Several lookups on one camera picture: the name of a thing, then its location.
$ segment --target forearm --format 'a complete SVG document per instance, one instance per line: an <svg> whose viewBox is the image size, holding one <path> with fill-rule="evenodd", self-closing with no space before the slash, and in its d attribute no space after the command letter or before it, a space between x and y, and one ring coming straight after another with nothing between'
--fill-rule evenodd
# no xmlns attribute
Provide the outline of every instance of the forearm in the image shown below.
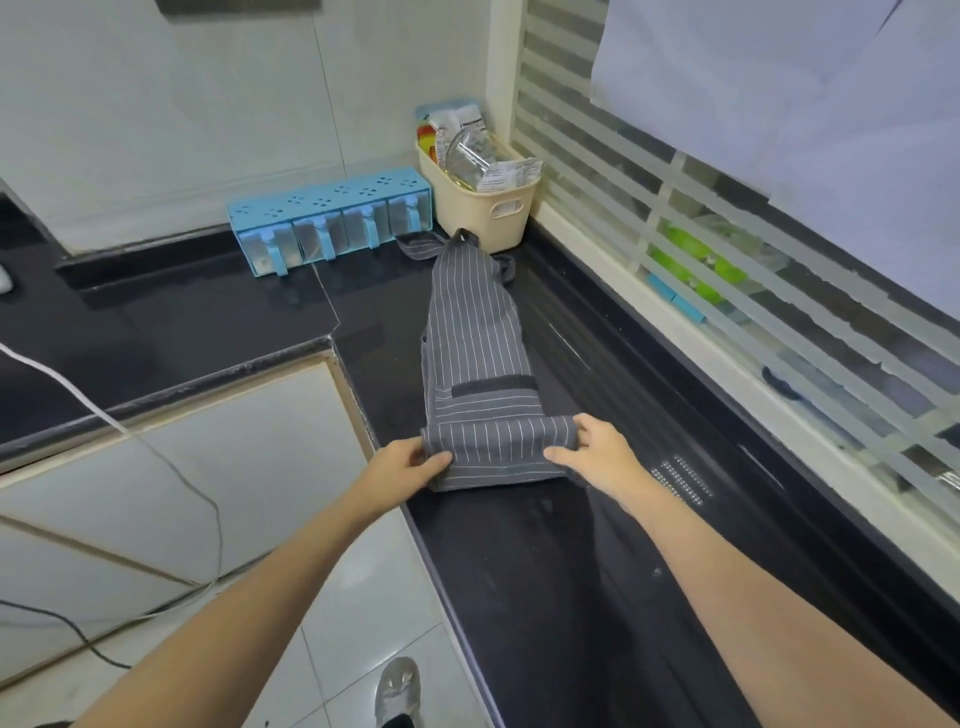
<svg viewBox="0 0 960 728"><path fill-rule="evenodd" d="M337 560L377 515L347 490L125 675L76 728L242 725Z"/></svg>
<svg viewBox="0 0 960 728"><path fill-rule="evenodd" d="M624 507L650 534L765 728L956 724L644 474Z"/></svg>

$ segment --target striped apron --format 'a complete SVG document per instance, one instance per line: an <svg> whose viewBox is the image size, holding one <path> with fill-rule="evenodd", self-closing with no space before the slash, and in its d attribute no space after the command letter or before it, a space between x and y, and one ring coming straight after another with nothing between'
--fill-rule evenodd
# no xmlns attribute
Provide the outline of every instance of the striped apron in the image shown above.
<svg viewBox="0 0 960 728"><path fill-rule="evenodd" d="M552 445L575 448L570 417L545 417L523 348L516 305L503 287L513 259L481 251L458 230L448 242L432 233L401 236L412 258L436 257L426 332L420 344L428 455L453 462L431 485L447 491L566 475L543 458Z"/></svg>

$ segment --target apron strap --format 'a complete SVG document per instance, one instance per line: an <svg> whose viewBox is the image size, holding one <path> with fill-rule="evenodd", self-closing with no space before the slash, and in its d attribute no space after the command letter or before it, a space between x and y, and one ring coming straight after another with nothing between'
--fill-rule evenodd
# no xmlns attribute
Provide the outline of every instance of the apron strap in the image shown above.
<svg viewBox="0 0 960 728"><path fill-rule="evenodd" d="M453 237L447 239L434 231L406 232L396 237L396 243L403 254L414 260L429 260L437 257L450 243L460 243L480 247L480 238L469 230L457 229ZM516 262L512 255L492 255L500 266L500 280L509 283L516 276Z"/></svg>

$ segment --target black granite countertop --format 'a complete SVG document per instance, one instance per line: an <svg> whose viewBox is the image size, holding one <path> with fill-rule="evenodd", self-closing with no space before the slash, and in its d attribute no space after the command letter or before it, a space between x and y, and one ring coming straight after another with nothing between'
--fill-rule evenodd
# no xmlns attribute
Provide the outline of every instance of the black granite countertop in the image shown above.
<svg viewBox="0 0 960 728"><path fill-rule="evenodd" d="M228 237L204 245L105 279L58 274L56 246L0 215L18 286L0 342L124 415L332 347L374 438L417 433L430 261L387 245L254 279ZM528 230L514 255L547 414L612 421L724 536L960 715L943 595L545 236ZM0 356L0 459L95 425ZM498 723L757 725L652 542L601 494L562 479L424 492L407 516Z"/></svg>

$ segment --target floor tile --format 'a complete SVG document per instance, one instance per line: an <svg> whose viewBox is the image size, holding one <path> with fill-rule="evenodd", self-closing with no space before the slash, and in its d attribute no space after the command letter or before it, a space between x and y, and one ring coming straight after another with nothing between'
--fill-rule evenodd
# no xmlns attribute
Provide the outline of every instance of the floor tile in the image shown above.
<svg viewBox="0 0 960 728"><path fill-rule="evenodd" d="M420 716L424 726L489 726L442 625L400 654L413 658L420 668ZM330 700L326 704L330 728L372 726L373 698L379 679L380 670L375 669Z"/></svg>
<svg viewBox="0 0 960 728"><path fill-rule="evenodd" d="M330 721L326 719L326 711L320 708L297 723L294 728L330 728Z"/></svg>
<svg viewBox="0 0 960 728"><path fill-rule="evenodd" d="M303 633L297 630L257 698L244 728L293 728L323 702Z"/></svg>
<svg viewBox="0 0 960 728"><path fill-rule="evenodd" d="M97 643L112 660L135 665L181 624L228 586L217 587L198 602L131 627ZM34 728L59 720L76 720L108 691L124 670L107 665L89 650L57 663L0 692L0 725Z"/></svg>
<svg viewBox="0 0 960 728"><path fill-rule="evenodd" d="M442 618L406 521L394 510L347 550L303 621L324 697L359 680Z"/></svg>

